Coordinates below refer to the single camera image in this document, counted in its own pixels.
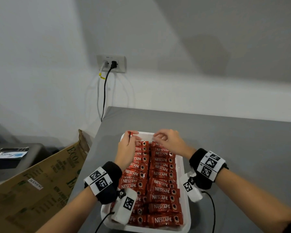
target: white cable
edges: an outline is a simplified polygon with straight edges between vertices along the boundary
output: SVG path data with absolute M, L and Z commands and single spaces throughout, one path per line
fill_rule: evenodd
M 97 84 L 97 111 L 98 111 L 98 116 L 101 120 L 101 115 L 100 115 L 100 112 L 99 112 L 99 83 L 100 83 L 100 79 L 101 79 L 101 71 L 108 65 L 108 61 L 104 60 L 102 62 L 102 66 L 101 66 L 101 69 L 99 71 L 99 78 L 98 78 L 98 84 Z

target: gray countertop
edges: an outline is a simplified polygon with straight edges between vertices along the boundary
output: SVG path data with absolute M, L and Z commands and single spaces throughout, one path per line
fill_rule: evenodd
M 108 107 L 69 200 L 83 190 L 86 176 L 114 160 L 125 130 L 154 133 L 161 128 L 178 130 L 191 146 L 220 155 L 231 171 L 291 206 L 291 123 L 120 107 Z M 188 160 L 184 168 L 190 170 Z M 216 207 L 215 232 L 260 232 L 216 184 L 209 193 Z M 96 230 L 100 208 L 98 203 L 79 232 Z M 213 208 L 207 196 L 190 202 L 190 212 L 190 232 L 212 231 Z M 102 224 L 99 232 L 118 231 Z

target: hand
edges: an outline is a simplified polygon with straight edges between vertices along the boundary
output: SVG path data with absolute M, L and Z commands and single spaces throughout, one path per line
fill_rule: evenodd
M 184 140 L 179 136 L 178 131 L 172 129 L 160 129 L 155 133 L 153 140 L 162 144 L 170 152 L 178 154 L 182 157 L 190 159 L 196 149 L 186 145 Z
M 126 131 L 123 139 L 119 142 L 114 163 L 120 167 L 122 172 L 132 163 L 136 150 L 136 141 L 141 140 L 139 136 L 131 136 L 129 139 L 129 132 L 131 132 L 131 135 L 139 134 L 137 131 Z

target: black plug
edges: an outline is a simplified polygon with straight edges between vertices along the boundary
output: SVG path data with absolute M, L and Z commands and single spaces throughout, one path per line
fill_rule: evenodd
M 116 61 L 112 61 L 111 62 L 111 68 L 112 69 L 115 69 L 117 67 L 117 63 L 116 63 Z

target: white plastic tray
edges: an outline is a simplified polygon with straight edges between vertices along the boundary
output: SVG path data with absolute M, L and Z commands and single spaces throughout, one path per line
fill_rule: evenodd
M 149 141 L 152 142 L 154 133 L 149 132 L 139 132 L 139 137 L 143 141 Z M 140 232 L 140 233 L 167 233 L 170 231 L 175 232 L 182 232 L 187 233 L 190 230 L 191 227 L 191 215 L 190 215 L 190 207 L 189 207 L 189 200 L 188 196 L 186 194 L 186 191 L 184 190 L 183 186 L 179 185 L 179 178 L 184 175 L 184 167 L 183 167 L 183 159 L 181 156 L 176 155 L 176 170 L 177 170 L 177 184 L 178 188 L 180 189 L 180 204 L 183 214 L 183 225 L 179 227 L 160 227 L 158 229 L 152 229 L 148 227 L 137 227 L 137 226 L 131 226 L 131 225 L 122 225 L 120 223 L 116 223 L 111 221 L 111 216 L 107 217 L 104 221 L 104 224 L 111 229 L 117 229 L 122 231 L 134 231 L 134 232 Z M 110 212 L 110 206 L 111 204 L 102 205 L 101 207 L 101 219 L 104 219 L 104 217 Z

